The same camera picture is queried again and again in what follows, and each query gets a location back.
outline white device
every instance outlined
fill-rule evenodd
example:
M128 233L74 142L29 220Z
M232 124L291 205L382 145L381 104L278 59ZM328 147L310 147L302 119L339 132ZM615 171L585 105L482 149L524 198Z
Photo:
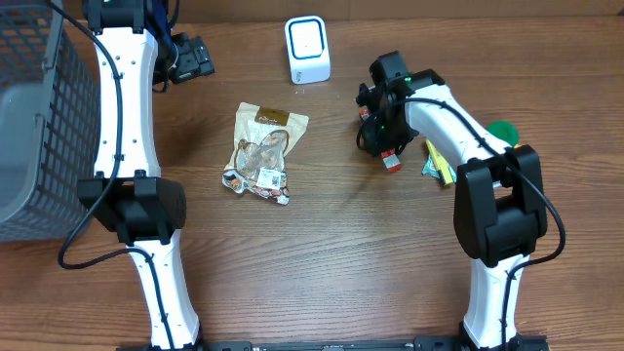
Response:
M284 31L292 82L308 84L330 79L330 45L323 20L318 16L289 19Z

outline mesh basket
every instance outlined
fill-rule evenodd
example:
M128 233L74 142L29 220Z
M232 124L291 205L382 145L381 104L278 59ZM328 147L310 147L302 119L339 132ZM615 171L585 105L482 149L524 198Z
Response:
M0 2L0 241L64 237L93 176L99 89L45 1Z

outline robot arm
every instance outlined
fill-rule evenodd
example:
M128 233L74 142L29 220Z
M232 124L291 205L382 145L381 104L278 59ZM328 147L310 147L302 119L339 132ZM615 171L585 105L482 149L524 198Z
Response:
M152 122L152 86L174 84L214 72L206 45L184 33L171 36L167 1L84 1L89 28L113 57L123 97L123 162L111 179L117 139L115 82L103 52L97 49L101 90L101 127L95 178L80 180L78 197L90 208L109 181L112 191L94 212L128 248L152 257L160 282L161 315L154 277L145 257L131 253L143 286L151 320L149 349L187 350L201 343L200 321L191 305L180 258L186 218L182 186L161 178Z
M490 134L475 121L453 98L447 85L435 84L418 89L410 98L430 98L443 101L464 115L479 135L498 153L504 154L505 148L509 147L509 144ZM407 102L405 114L409 126L430 139L456 170L471 159L486 160L493 157L480 146L479 141L452 113L438 105ZM514 266L528 260L528 255L517 254L499 261L492 268L487 267L479 259L471 260L470 303L463 320L463 329L477 349L491 349L500 345L502 328L500 316L507 272ZM506 323L508 342L517 333L514 314L521 276L522 269L516 273L511 286L507 308L508 321Z
M363 123L358 142L361 136L364 149L372 155L390 148L400 153L422 133L457 170L455 233L472 258L470 305L460 327L460 342L467 350L498 349L507 272L528 261L537 238L545 234L545 209L535 194L494 157L498 155L481 147L464 123L470 124L494 151L522 169L541 190L537 155L528 146L512 149L488 133L457 103L440 76L433 70L408 72L397 52L379 57L370 67L370 74L375 86L362 84L356 101L366 105L374 119ZM512 195L496 199L494 186L513 187ZM504 324L506 342L520 338L514 314L521 275L522 269L516 272L511 285Z

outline wood grain surface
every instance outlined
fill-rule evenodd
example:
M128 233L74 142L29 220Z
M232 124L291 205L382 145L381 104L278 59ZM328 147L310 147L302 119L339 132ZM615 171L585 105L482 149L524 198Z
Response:
M163 176L181 182L181 250L209 340L252 342L453 334L468 305L469 259L452 228L453 188L422 176L423 138L383 170L355 145L358 84L400 50L434 68L487 125L512 122L540 155L567 228L554 262L523 277L516 323L552 350L624 342L624 19L421 19L329 22L332 76L290 82L280 22L180 25L202 35L216 74L154 97ZM69 29L95 72L93 46ZM287 157L291 203L220 183L241 101L308 115ZM535 257L551 252L551 230ZM59 241L0 246L0 350L112 350L147 343L149 318L129 257L83 271L57 266ZM97 223L69 253L121 247Z
M83 0L63 5L81 19ZM170 0L170 11L176 1ZM318 15L324 20L615 16L621 0L182 0L180 23L287 21Z

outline black cable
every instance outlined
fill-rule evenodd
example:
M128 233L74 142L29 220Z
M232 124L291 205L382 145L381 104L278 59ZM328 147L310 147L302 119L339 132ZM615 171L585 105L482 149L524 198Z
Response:
M396 107L396 106L405 104L406 102L421 102L421 103L435 104L437 106L440 106L440 107L446 109L447 111L452 113L455 117L457 117L457 119L459 119L459 121L466 127L468 132L470 132L470 134L472 134L473 137L475 137L475 139L479 142L479 144L485 150L487 150L487 152L489 152L493 156L499 158L503 162L505 167L507 167L511 171L511 173L514 174L514 176L517 176L518 178L520 178L526 185L528 185L528 187L531 188L531 190L535 194L537 194L537 196L544 203L544 205L548 209L548 212L550 212L550 214L553 216L553 219L555 220L555 223L557 224L557 228L559 229L560 239L559 239L559 245L557 246L557 249L553 253L548 254L548 255L546 255L544 257L541 257L541 258L532 259L532 260L529 260L527 262L520 263L517 266L515 266L514 268L512 268L507 273L507 281L506 281L506 284L505 284L505 294L503 295L503 311L502 311L502 317L501 317L501 320L500 320L500 323L502 325L502 329L501 329L502 349L504 351L507 351L508 347L509 347L509 344L507 342L507 335L506 335L507 323L505 321L507 320L507 307L509 305L509 294L511 292L511 283L515 279L514 277L516 275L516 272L518 272L520 269L523 269L523 268L526 268L526 267L529 267L529 266L532 266L532 265L535 265L535 264L548 262L550 260L553 260L553 259L557 258L557 256L559 256L562 253L562 251L564 250L564 247L566 246L566 229L564 228L564 223L563 223L561 217L559 216L559 213L557 212L557 210L555 209L553 204L550 202L550 200L548 200L546 195L544 195L544 193L542 193L535 186L535 184L533 184L522 172L520 172L520 170L518 170L514 165L512 165L505 158L505 156L503 156L502 154L499 154L498 152L496 152L496 150L494 150L491 146L489 146L489 144L486 142L486 140L479 135L479 133L475 130L475 128L470 124L470 122L468 122L468 120L466 120L466 118L459 111L457 111L455 108L453 108L452 106L448 105L444 101L439 101L439 100L436 100L436 99L424 98L424 97L408 97L408 98L405 98L403 100L390 103L390 104L384 106L383 108L380 108L380 109L374 111L373 114L371 114L369 116L369 118L362 123L362 126L360 127L360 131L358 131L358 136L357 136L358 147L360 147L360 138L362 137L362 129L363 129L363 127L365 126L365 124L369 120L372 120L373 118L376 119L377 115L379 115L381 112L384 112L388 108Z
M85 35L87 35L94 42L94 44L96 44L97 47L101 50L101 52L106 57L108 64L110 64L110 69L112 70L112 73L113 73L113 79L115 80L115 93L117 95L117 140L115 143L115 156L114 156L115 161L113 163L113 170L110 174L110 179L106 183L106 186L104 187L101 195L97 198L97 200L94 202L91 208L87 211L85 216L79 222L78 226L67 237L67 239L65 239L65 242L62 244L62 247L60 248L60 251L58 252L58 265L60 265L64 269L83 269L83 268L91 267L95 264L98 264L100 262L103 262L107 259L110 259L120 254L129 254L129 253L142 254L145 257L145 262L147 262L147 264L149 265L149 269L152 273L152 278L154 280L154 289L156 290L156 300L158 301L158 309L161 315L161 322L165 325L165 331L167 332L167 339L169 340L169 346L171 349L175 349L174 338L173 338L171 329L169 327L169 323L167 322L167 313L165 313L165 307L163 305L163 298L160 292L158 275L156 274L156 267L154 266L154 261L152 257L147 252L141 249L127 248L127 249L117 250L112 253L107 253L105 255L102 255L98 258L94 258L84 263L70 264L64 261L65 253L69 249L69 246L74 241L74 239L76 239L76 237L81 232L82 228L85 226L87 221L93 216L96 209L104 201L104 199L106 198L106 195L108 195L108 193L111 191L114 180L117 177L117 174L119 173L119 165L122 159L121 141L122 141L122 132L123 132L124 109L122 105L121 83L119 82L121 77L119 75L119 71L117 70L117 65L115 65L115 61L113 60L110 53L108 53L106 48L101 44L101 42L96 38L96 36L89 29L87 29L84 25L80 24L76 19L74 19L72 16L66 13L63 9L59 8L52 1L49 1L48 5L54 11L56 11L59 15L61 15L64 19L68 20L71 24L76 26L80 31L82 31Z

